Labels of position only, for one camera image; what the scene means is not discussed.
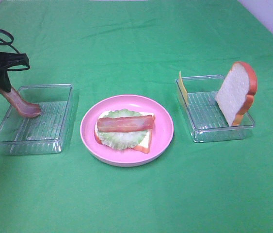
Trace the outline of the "bacon strip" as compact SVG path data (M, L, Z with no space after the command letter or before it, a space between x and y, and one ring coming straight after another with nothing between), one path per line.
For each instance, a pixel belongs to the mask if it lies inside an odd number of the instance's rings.
M34 118L41 115L40 105L25 101L13 87L10 92L6 92L0 88L0 94L9 101L20 116Z
M152 129L155 117L146 116L127 116L127 117L102 117L96 122L97 129L100 132L110 133L129 133Z

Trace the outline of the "green lettuce leaf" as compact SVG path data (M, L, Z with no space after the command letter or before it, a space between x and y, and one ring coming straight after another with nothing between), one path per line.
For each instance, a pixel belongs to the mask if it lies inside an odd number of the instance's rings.
M146 115L153 115L153 113L121 109L115 111L105 111L101 113L98 118L136 117ZM136 147L141 147L140 151L148 153L151 141L151 129L129 133L105 133L98 131L97 125L95 124L95 137L98 143L106 145L114 150L135 149Z

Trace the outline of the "toast bread slice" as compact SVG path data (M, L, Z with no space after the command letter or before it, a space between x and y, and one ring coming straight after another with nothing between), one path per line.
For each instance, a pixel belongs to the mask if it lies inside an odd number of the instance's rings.
M245 62L235 62L225 77L215 100L228 125L239 126L254 102L257 75Z
M154 113L129 109L105 111L95 123L95 139L114 150L149 153L154 121Z

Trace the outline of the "left clear plastic tray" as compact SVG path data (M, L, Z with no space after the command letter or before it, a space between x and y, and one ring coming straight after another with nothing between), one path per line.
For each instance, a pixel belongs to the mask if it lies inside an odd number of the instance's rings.
M73 91L72 84L20 87L21 97L39 104L41 115L23 118L10 106L0 124L0 151L7 155L61 152L72 121Z

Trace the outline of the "clear plastic tray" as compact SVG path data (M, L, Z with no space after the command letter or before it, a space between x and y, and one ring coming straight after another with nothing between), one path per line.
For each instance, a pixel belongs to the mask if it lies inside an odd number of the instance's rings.
M188 132L195 143L241 140L253 135L255 122L249 113L244 114L240 126L230 127L215 100L216 92L225 79L224 75L190 76L182 79L188 92L189 105L184 102L178 78L177 99Z
M23 118L10 106L0 124L0 151L7 155L61 152L72 121L73 91L72 84L20 87L21 97L39 104L41 115Z

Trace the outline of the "green table cloth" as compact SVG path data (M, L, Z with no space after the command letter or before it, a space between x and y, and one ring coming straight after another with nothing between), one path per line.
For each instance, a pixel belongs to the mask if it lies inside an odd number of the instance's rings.
M0 233L273 233L273 35L236 0L7 0L0 28L28 55L14 87L71 83L70 144L59 154L0 152ZM255 70L244 140L194 143L177 101L179 74ZM139 167L100 162L80 122L102 99L136 94L174 121L171 145ZM0 123L8 109L0 96Z

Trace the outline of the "pink round plate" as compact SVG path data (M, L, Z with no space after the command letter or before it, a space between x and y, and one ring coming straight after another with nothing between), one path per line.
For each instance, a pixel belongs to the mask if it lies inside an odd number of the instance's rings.
M106 110L124 108L154 113L155 125L149 153L133 149L114 150L96 142L94 126L97 118ZM168 148L173 135L174 124L169 112L158 102L139 95L118 95L104 99L87 111L80 124L80 136L89 152L104 163L120 167L140 166L155 160Z

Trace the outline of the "yellow cheese slice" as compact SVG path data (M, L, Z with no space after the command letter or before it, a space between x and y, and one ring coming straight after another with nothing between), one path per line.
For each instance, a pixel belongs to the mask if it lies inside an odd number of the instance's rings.
M184 86L183 79L182 79L182 76L181 76L181 71L179 71L179 75L178 75L178 85L179 85L179 89L180 89L180 91L182 93L184 102L188 106L189 105L188 92L187 92L187 90L186 90L186 88Z

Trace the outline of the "right clear plastic tray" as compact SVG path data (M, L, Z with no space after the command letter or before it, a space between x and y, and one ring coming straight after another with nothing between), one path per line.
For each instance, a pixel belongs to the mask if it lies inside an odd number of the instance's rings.
M230 127L215 100L216 92L225 79L224 75L190 76L182 79L188 92L189 105L184 102L178 78L177 99L188 132L195 143L241 140L253 135L255 122L249 113L244 114L240 126Z

